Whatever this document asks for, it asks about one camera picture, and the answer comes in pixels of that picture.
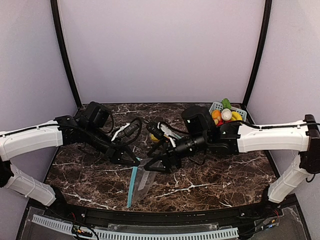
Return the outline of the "yellow toy mango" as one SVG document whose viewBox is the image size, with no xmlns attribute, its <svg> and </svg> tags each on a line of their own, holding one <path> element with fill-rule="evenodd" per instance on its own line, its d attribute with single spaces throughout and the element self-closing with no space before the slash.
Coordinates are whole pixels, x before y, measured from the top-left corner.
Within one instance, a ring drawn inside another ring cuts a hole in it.
<svg viewBox="0 0 320 240">
<path fill-rule="evenodd" d="M 150 134 L 150 139 L 152 142 L 154 143 L 158 143 L 160 140 L 163 139 L 163 137 L 157 138 L 156 136 L 154 136 L 152 133 Z"/>
</svg>

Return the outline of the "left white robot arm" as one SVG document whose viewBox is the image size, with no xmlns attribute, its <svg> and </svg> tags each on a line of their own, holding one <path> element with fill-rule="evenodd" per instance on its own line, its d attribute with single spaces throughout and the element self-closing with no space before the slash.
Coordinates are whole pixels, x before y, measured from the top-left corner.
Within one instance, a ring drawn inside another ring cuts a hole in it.
<svg viewBox="0 0 320 240">
<path fill-rule="evenodd" d="M 112 112 L 92 101 L 75 116 L 64 115 L 19 130 L 0 133 L 0 186 L 33 199 L 46 207 L 61 208 L 66 200 L 61 191 L 27 175 L 11 159 L 41 149 L 86 144 L 116 165 L 137 167 L 140 163 L 129 145 L 141 134 L 142 120 L 134 118 L 117 129 L 103 131 L 107 120 L 115 122 Z"/>
</svg>

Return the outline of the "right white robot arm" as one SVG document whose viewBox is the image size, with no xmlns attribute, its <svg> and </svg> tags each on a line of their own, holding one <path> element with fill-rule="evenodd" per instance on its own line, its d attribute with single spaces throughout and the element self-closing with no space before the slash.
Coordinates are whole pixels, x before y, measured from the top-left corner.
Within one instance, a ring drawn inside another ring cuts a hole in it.
<svg viewBox="0 0 320 240">
<path fill-rule="evenodd" d="M 181 117 L 187 132 L 177 140 L 168 140 L 159 124 L 147 125 L 158 143 L 147 154 L 151 160 L 144 165 L 146 171 L 170 173 L 172 166 L 181 168 L 183 158 L 206 151 L 226 155 L 297 151 L 287 170 L 263 191 L 261 201 L 269 205 L 280 204 L 301 182 L 320 172 L 319 123 L 311 114 L 286 124 L 253 125 L 236 120 L 216 126 L 206 107 L 194 105 L 185 109 Z"/>
</svg>

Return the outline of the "small orange toy fruit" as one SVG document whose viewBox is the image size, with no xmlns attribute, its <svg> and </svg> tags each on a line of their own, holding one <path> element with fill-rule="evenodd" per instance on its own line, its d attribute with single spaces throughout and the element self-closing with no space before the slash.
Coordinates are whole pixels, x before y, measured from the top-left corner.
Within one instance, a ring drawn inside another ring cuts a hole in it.
<svg viewBox="0 0 320 240">
<path fill-rule="evenodd" d="M 214 120 L 218 120 L 218 121 L 222 120 L 221 112 L 218 109 L 213 110 L 211 113 L 211 116 Z"/>
</svg>

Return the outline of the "light blue perforated basket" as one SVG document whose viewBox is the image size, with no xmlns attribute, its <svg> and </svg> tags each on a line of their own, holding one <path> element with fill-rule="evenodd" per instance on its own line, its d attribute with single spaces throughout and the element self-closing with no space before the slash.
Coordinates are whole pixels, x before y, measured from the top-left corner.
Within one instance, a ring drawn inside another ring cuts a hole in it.
<svg viewBox="0 0 320 240">
<path fill-rule="evenodd" d="M 217 102 L 217 101 L 214 101 L 210 108 L 209 108 L 209 112 L 210 114 L 214 111 L 214 110 L 219 110 L 220 112 L 222 112 L 224 110 L 224 106 L 221 102 Z M 234 107 L 234 106 L 231 106 L 230 108 L 230 112 L 236 112 L 238 113 L 242 120 L 243 121 L 246 121 L 247 120 L 247 112 L 241 108 L 237 108 L 237 107 Z"/>
</svg>

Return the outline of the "white toy radish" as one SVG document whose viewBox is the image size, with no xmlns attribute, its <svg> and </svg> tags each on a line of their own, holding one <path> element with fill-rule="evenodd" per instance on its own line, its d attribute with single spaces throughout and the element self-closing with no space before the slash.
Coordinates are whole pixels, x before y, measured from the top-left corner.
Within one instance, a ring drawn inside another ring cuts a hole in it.
<svg viewBox="0 0 320 240">
<path fill-rule="evenodd" d="M 229 109 L 223 109 L 221 111 L 221 119 L 223 121 L 230 121 L 231 120 L 231 117 L 232 117 L 232 111 L 229 110 Z"/>
</svg>

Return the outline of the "green toy lettuce leaf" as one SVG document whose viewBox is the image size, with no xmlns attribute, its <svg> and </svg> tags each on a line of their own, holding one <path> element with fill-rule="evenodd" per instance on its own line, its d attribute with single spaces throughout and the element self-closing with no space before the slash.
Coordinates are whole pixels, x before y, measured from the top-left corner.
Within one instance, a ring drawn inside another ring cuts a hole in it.
<svg viewBox="0 0 320 240">
<path fill-rule="evenodd" d="M 229 101 L 228 98 L 224 98 L 224 99 L 221 101 L 221 104 L 222 104 L 222 106 L 223 106 L 223 110 L 224 110 L 224 109 L 229 109 L 229 110 L 232 109 L 232 105 L 231 105 L 231 103 L 230 103 L 230 101 Z"/>
</svg>

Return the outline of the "yellow toy banana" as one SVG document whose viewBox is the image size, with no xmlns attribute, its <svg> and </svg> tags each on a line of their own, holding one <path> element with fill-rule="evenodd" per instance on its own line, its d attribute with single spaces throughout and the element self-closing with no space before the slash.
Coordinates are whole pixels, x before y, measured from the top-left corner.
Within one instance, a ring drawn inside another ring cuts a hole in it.
<svg viewBox="0 0 320 240">
<path fill-rule="evenodd" d="M 238 112 L 236 112 L 236 111 L 231 112 L 231 119 L 230 119 L 231 122 L 242 121 L 242 120 L 243 120 L 243 118 Z"/>
</svg>

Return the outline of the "black front rail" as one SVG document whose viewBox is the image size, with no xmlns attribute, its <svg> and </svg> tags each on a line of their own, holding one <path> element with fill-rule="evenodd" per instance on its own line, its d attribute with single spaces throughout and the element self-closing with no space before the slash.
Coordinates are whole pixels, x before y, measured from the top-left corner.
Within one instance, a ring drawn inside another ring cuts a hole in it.
<svg viewBox="0 0 320 240">
<path fill-rule="evenodd" d="M 138 226 L 178 226 L 218 223 L 226 225 L 251 225 L 268 216 L 269 209 L 260 203 L 216 210 L 187 212 L 136 212 L 106 210 L 64 204 L 55 210 L 63 217 L 71 217 L 87 226 L 106 227 L 109 224 Z"/>
</svg>

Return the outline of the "left black frame post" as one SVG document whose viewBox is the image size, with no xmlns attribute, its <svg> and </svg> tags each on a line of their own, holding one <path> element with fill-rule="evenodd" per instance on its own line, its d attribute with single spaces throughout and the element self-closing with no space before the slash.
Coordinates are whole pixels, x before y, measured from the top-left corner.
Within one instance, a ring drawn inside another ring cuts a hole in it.
<svg viewBox="0 0 320 240">
<path fill-rule="evenodd" d="M 60 56 L 61 56 L 64 70 L 66 73 L 68 85 L 71 90 L 75 105 L 76 105 L 77 109 L 80 109 L 83 104 L 82 104 L 80 94 L 79 94 L 77 86 L 76 86 L 75 78 L 73 75 L 69 56 L 67 53 L 67 47 L 66 47 L 63 28 L 62 28 L 62 21 L 61 21 L 61 17 L 60 17 L 58 1 L 57 0 L 50 0 L 50 7 L 51 7 L 51 13 L 52 13 L 52 18 L 53 18 L 55 34 L 56 34 L 58 47 L 59 47 L 59 51 L 60 51 Z"/>
</svg>

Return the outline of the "black frame post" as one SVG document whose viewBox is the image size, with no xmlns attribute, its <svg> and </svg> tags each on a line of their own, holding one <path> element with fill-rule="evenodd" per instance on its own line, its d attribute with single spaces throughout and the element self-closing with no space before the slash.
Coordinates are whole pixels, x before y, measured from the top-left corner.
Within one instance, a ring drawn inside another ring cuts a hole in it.
<svg viewBox="0 0 320 240">
<path fill-rule="evenodd" d="M 64 70 L 66 73 L 68 85 L 71 90 L 75 105 L 76 105 L 77 109 L 80 109 L 83 104 L 82 104 L 80 94 L 79 94 L 77 86 L 76 86 L 75 78 L 73 75 L 69 56 L 67 53 L 67 47 L 66 47 L 63 28 L 62 28 L 62 21 L 61 21 L 61 17 L 60 17 L 58 1 L 57 0 L 50 0 L 50 7 L 51 7 L 51 13 L 52 13 L 52 18 L 53 18 L 55 34 L 56 34 L 58 47 L 59 47 L 59 51 L 60 51 L 60 56 L 61 56 Z"/>
<path fill-rule="evenodd" d="M 251 73 L 249 76 L 248 84 L 246 87 L 246 91 L 243 97 L 242 105 L 244 108 L 248 107 L 248 104 L 250 102 L 250 98 L 255 86 L 255 82 L 257 79 L 261 59 L 264 52 L 265 42 L 267 39 L 268 34 L 268 28 L 269 28 L 269 22 L 270 22 L 270 16 L 272 11 L 272 0 L 265 0 L 264 1 L 264 10 L 263 10 L 263 16 L 262 16 L 262 22 L 261 22 L 261 28 L 259 33 L 259 39 L 257 43 L 256 53 L 251 69 Z"/>
</svg>

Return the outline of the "right black frame post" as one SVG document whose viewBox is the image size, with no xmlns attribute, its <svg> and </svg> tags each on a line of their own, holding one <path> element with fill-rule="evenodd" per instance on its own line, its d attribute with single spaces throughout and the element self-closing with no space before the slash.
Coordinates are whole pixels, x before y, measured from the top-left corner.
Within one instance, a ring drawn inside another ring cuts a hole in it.
<svg viewBox="0 0 320 240">
<path fill-rule="evenodd" d="M 259 39 L 257 43 L 256 53 L 251 69 L 251 73 L 249 76 L 248 84 L 246 87 L 246 91 L 243 97 L 242 105 L 244 108 L 248 107 L 248 104 L 250 102 L 250 98 L 255 86 L 255 82 L 257 79 L 261 59 L 264 52 L 265 42 L 267 39 L 268 34 L 268 28 L 269 28 L 269 22 L 270 22 L 270 16 L 272 11 L 272 0 L 265 0 L 264 1 L 264 10 L 263 10 L 263 16 L 262 16 L 262 22 L 261 22 L 261 28 L 259 33 Z"/>
</svg>

